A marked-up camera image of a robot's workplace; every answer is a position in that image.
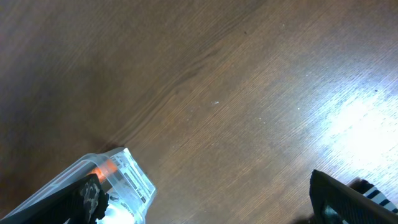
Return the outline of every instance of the clear plastic box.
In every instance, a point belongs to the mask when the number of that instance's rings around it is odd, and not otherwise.
[[[93,170],[101,173],[103,189],[110,194],[106,216],[98,223],[118,220],[122,223],[145,223],[145,215],[156,195],[155,186],[132,158],[129,149],[118,147],[104,154],[87,154],[65,169],[6,217],[37,203],[81,179]]]

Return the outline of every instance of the barcode label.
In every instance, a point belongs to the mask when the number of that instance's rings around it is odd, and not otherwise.
[[[113,161],[113,163],[114,163],[117,167],[120,166],[119,161],[118,161],[115,157],[112,157],[112,161]]]
[[[136,177],[136,175],[134,175],[134,174],[135,174],[135,172],[132,170],[132,168],[131,168],[131,167],[129,167],[129,168],[128,168],[128,170],[129,170],[129,172],[130,172],[130,174],[131,174],[131,177],[132,177],[132,178],[135,178],[135,177]],[[148,193],[147,189],[145,189],[145,188],[140,188],[140,190],[142,190],[142,191],[144,192],[144,194],[146,194],[146,195],[149,195],[149,193]]]
[[[145,197],[142,195],[139,189],[137,189],[137,185],[131,180],[131,178],[127,175],[127,173],[124,173],[124,176],[127,178],[129,183],[132,185],[133,189],[137,192],[138,196],[141,198],[142,202],[146,202],[147,200]]]

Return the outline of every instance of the wooden table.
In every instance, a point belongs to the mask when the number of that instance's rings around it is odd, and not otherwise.
[[[0,1],[0,215],[127,146],[147,223],[291,223],[320,169],[398,203],[398,2]]]

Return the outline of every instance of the white label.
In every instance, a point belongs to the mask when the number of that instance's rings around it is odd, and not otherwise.
[[[134,189],[134,191],[138,194],[141,201],[144,204],[147,204],[150,199],[149,189],[144,190],[142,188],[142,185],[139,184],[139,182],[135,178],[141,178],[141,176],[138,172],[136,172],[134,168],[134,161],[132,160],[132,156],[129,150],[124,149],[123,151],[111,156],[111,159],[115,163],[115,165],[117,165],[126,182],[128,182],[130,186]]]

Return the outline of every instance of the black object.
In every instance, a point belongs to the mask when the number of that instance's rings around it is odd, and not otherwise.
[[[96,174],[90,174],[36,204],[0,221],[0,224],[93,224],[105,216],[109,195]]]
[[[317,224],[335,223],[398,223],[398,216],[385,209],[389,201],[373,202],[361,193],[345,186],[329,175],[314,170],[311,176],[310,198]],[[381,194],[373,185],[363,182],[359,191],[369,192],[371,198]]]
[[[355,183],[352,183],[350,187],[363,196],[371,199],[373,202],[383,206],[383,208],[398,215],[398,208],[392,202],[390,202],[375,185],[370,184],[366,180],[357,180]]]

